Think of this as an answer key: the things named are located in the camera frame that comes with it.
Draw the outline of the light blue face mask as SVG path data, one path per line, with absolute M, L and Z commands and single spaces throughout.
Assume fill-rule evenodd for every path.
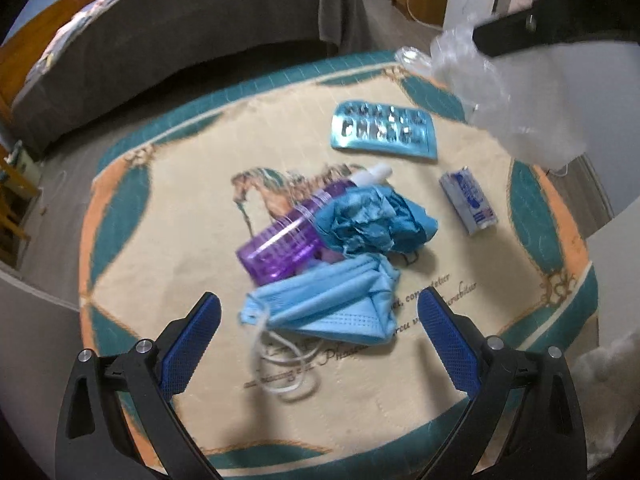
M 250 292 L 239 319 L 245 325 L 330 341 L 386 344 L 397 330 L 393 303 L 399 278 L 383 255 L 319 263 Z

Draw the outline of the light blue floral quilt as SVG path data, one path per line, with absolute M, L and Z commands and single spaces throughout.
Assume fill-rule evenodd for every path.
M 47 73 L 70 43 L 100 15 L 110 10 L 120 0 L 94 0 L 88 3 L 61 26 L 44 49 L 43 54 L 27 73 L 25 81 L 31 82 Z

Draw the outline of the wooden bedside table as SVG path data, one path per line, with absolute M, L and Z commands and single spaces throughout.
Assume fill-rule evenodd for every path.
M 39 179 L 39 168 L 21 144 L 12 152 L 1 145 L 1 262 L 11 270 L 32 240 L 25 222 L 40 199 Z

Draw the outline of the blue pill blister pack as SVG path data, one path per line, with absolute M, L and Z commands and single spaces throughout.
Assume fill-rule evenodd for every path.
M 420 108 L 343 102 L 332 116 L 330 144 L 338 150 L 438 159 L 433 118 Z

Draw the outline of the purple plastic bottle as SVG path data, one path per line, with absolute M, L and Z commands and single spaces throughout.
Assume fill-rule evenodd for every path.
M 320 185 L 290 212 L 253 234 L 236 255 L 256 285 L 290 278 L 309 259 L 321 252 L 314 215 L 349 188 L 384 183 L 393 170 L 385 164 L 359 169 L 350 176 Z

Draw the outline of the clear plastic bag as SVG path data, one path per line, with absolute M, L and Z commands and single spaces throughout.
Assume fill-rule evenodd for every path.
M 472 32 L 471 24 L 446 29 L 427 53 L 402 47 L 396 61 L 446 87 L 461 102 L 466 122 L 488 131 L 520 162 L 558 171 L 582 156 L 586 139 L 554 56 L 528 50 L 490 58 Z

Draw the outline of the small blue white packet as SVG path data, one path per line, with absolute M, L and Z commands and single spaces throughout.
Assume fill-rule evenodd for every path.
M 495 211 L 468 167 L 445 172 L 439 184 L 469 235 L 498 223 Z

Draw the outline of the teal orange beige rug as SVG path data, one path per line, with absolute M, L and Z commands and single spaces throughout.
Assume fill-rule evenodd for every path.
M 101 356 L 221 321 L 170 404 L 230 479 L 399 479 L 466 406 L 418 317 L 424 288 L 486 336 L 574 361 L 598 281 L 544 170 L 390 52 L 241 82 L 101 158 L 79 254 Z

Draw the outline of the blue paper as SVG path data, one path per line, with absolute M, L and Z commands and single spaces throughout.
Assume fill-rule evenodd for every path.
M 422 206 L 386 185 L 349 188 L 316 212 L 312 224 L 322 243 L 345 257 L 412 254 L 438 231 Z

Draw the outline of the wooden headboard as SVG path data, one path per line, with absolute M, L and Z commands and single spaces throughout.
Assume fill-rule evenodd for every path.
M 11 121 L 11 106 L 26 76 L 56 32 L 94 0 L 58 0 L 45 8 L 1 46 L 1 117 Z

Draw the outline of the bed with grey cover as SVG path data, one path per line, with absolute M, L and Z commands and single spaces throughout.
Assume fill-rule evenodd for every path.
M 179 70 L 263 44 L 372 46 L 362 0 L 120 0 L 12 103 L 13 133 L 42 153 Z

